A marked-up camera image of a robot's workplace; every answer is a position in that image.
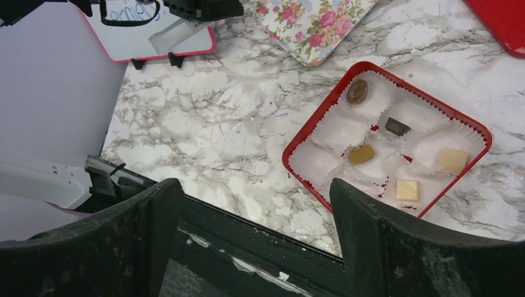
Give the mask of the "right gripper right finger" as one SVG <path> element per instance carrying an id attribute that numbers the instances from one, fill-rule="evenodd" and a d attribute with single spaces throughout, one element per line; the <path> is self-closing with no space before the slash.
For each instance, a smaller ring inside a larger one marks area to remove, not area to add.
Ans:
<path id="1" fill-rule="evenodd" d="M 351 296 L 523 296 L 524 243 L 470 235 L 342 179 L 329 197 Z"/>

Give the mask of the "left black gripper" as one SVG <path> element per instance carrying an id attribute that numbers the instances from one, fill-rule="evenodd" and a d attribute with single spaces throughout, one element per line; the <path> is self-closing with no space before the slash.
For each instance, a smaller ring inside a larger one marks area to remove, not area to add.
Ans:
<path id="1" fill-rule="evenodd" d="M 104 1 L 69 0 L 88 18 L 100 19 L 111 27 L 138 27 L 162 16 L 215 22 L 243 15 L 244 8 L 237 0 L 163 0 L 163 1 Z"/>

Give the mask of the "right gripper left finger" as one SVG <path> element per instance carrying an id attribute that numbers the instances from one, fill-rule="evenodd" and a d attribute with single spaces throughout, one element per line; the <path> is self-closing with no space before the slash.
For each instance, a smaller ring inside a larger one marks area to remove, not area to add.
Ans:
<path id="1" fill-rule="evenodd" d="M 2 296 L 158 296 L 184 192 L 168 178 L 24 241 L 1 243 Z"/>

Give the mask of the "white square chocolate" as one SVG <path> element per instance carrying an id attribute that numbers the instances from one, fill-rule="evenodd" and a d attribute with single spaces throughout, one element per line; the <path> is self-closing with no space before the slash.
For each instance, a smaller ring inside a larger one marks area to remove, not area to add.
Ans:
<path id="1" fill-rule="evenodd" d="M 400 180 L 396 184 L 396 199 L 404 202 L 420 201 L 420 182 L 417 180 Z"/>
<path id="2" fill-rule="evenodd" d="M 444 147 L 438 154 L 437 167 L 440 171 L 459 175 L 466 167 L 469 157 L 469 152 Z"/>

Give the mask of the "dark square chocolate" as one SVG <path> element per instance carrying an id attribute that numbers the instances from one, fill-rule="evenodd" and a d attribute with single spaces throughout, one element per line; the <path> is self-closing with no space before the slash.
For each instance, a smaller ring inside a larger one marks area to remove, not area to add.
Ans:
<path id="1" fill-rule="evenodd" d="M 389 117 L 386 121 L 386 124 L 385 124 L 385 129 L 390 132 L 390 133 L 393 133 L 394 135 L 396 136 L 403 136 L 405 135 L 406 133 L 410 132 L 411 130 L 411 127 L 409 127 L 408 125 L 392 118 L 392 117 Z"/>

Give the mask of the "round brown chocolate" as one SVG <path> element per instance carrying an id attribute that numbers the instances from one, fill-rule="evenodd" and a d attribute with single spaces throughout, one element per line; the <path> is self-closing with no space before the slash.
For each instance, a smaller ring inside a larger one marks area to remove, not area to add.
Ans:
<path id="1" fill-rule="evenodd" d="M 346 99 L 351 105 L 360 104 L 368 94 L 368 82 L 363 79 L 356 80 L 347 91 Z"/>

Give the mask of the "metal serving tongs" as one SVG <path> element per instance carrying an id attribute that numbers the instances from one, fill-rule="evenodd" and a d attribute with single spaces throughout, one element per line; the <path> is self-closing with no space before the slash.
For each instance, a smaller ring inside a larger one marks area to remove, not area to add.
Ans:
<path id="1" fill-rule="evenodd" d="M 212 22 L 179 19 L 163 30 L 152 34 L 149 42 L 158 55 L 168 54 L 174 47 L 211 24 Z"/>

